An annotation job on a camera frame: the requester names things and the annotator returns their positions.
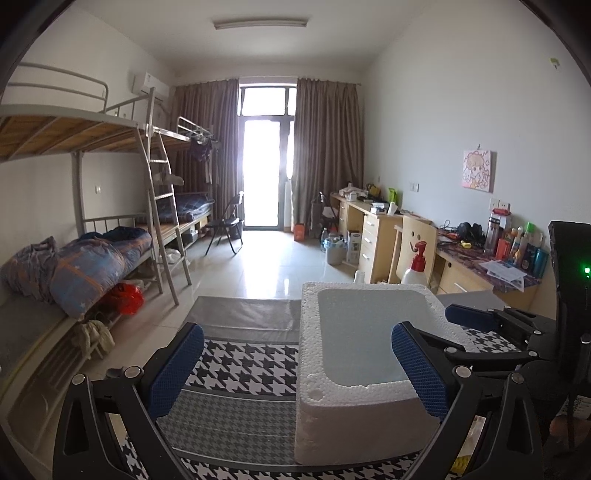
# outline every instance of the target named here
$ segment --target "box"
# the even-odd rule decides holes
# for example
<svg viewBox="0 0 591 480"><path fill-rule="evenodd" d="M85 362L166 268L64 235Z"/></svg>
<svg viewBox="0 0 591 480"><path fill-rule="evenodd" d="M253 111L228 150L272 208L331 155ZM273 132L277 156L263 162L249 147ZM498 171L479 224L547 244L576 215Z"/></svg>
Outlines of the box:
<svg viewBox="0 0 591 480"><path fill-rule="evenodd" d="M351 265L359 263L359 251L361 250L361 233L349 232L347 236L347 257L346 262Z"/></svg>
<svg viewBox="0 0 591 480"><path fill-rule="evenodd" d="M199 233L195 230L186 231L185 233L181 233L181 240L183 241L183 245L186 247L189 244L192 244L199 238Z"/></svg>

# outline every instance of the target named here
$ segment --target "glass door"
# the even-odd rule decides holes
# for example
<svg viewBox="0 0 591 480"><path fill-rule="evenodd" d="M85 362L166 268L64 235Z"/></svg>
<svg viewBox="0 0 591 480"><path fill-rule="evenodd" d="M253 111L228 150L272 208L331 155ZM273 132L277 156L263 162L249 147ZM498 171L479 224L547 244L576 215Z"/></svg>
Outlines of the glass door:
<svg viewBox="0 0 591 480"><path fill-rule="evenodd" d="M291 215L285 216L285 188L288 175L291 177L289 163L293 163L290 130L293 130L295 102L293 87L241 88L239 115L246 228L283 230L286 221L291 223ZM287 207L291 212L291 202Z"/></svg>

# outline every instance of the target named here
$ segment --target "desk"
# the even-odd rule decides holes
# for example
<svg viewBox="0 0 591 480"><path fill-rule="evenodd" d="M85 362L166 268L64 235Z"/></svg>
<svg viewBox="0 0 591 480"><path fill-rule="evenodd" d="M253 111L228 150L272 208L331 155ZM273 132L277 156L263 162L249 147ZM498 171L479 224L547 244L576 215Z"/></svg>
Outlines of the desk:
<svg viewBox="0 0 591 480"><path fill-rule="evenodd" d="M331 205L338 211L339 232L347 237L348 232L361 232L361 250L358 270L365 273L366 283L387 280L390 275L392 256L396 243L396 226L402 227L404 215L371 213L371 205L364 202L350 202L333 193ZM414 215L425 223L430 220Z"/></svg>
<svg viewBox="0 0 591 480"><path fill-rule="evenodd" d="M540 280L527 275L524 278L524 291L486 275L486 270L479 264L494 260L480 249L464 249L459 244L437 246L437 257L433 275L439 280L438 294L465 293L468 291L492 291L505 304L528 310L535 297Z"/></svg>

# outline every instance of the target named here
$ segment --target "ceiling light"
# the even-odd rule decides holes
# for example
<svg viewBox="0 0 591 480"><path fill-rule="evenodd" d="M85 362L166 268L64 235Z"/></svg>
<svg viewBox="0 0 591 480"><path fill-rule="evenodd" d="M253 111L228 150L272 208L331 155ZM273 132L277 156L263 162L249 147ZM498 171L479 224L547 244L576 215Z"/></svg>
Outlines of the ceiling light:
<svg viewBox="0 0 591 480"><path fill-rule="evenodd" d="M303 27L308 26L307 18L253 18L250 20L227 20L213 22L216 30L242 27Z"/></svg>

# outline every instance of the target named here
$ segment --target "blue comforter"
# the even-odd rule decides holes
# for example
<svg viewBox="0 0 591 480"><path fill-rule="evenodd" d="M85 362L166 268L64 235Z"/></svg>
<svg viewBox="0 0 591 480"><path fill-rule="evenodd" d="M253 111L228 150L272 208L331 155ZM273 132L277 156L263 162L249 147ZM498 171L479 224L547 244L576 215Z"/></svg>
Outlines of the blue comforter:
<svg viewBox="0 0 591 480"><path fill-rule="evenodd" d="M175 193L174 200L177 203L178 221L180 223L192 222L209 213L211 205L215 202L209 199L206 193ZM156 200L156 202L160 223L174 223L170 198ZM139 218L138 222L147 223L145 217Z"/></svg>
<svg viewBox="0 0 591 480"><path fill-rule="evenodd" d="M25 296L55 301L79 319L136 266L152 238L141 228L120 226L87 233L61 249L53 237L17 252L0 269L0 277Z"/></svg>

